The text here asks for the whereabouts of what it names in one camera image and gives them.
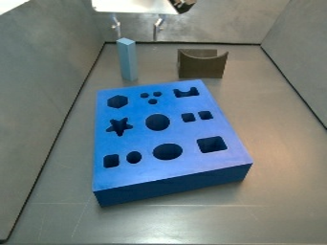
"rectangular hole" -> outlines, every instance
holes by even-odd
[[[110,168],[118,166],[119,166],[119,155],[114,154],[114,155],[104,156],[104,167]]]
[[[182,114],[182,119],[183,119],[185,123],[194,122],[195,121],[194,113]]]
[[[199,139],[197,140],[197,142],[202,153],[209,153],[227,149],[227,145],[221,136]]]
[[[210,111],[201,111],[199,112],[199,118],[203,120],[214,119],[213,114]]]

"dark brown block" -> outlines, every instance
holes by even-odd
[[[218,50],[179,49],[179,78],[222,78],[227,56],[218,56]]]

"blue rectangular prism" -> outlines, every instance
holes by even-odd
[[[202,80],[98,93],[102,206],[241,181],[253,158]]]
[[[138,61],[135,42],[128,38],[116,41],[120,62],[120,72],[124,80],[138,80]]]

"gray floor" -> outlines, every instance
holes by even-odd
[[[138,45],[139,81],[107,45],[10,244],[327,243],[327,134],[259,46]],[[205,79],[253,155],[246,180],[102,209],[91,191],[96,91],[178,80],[178,48],[230,51]]]

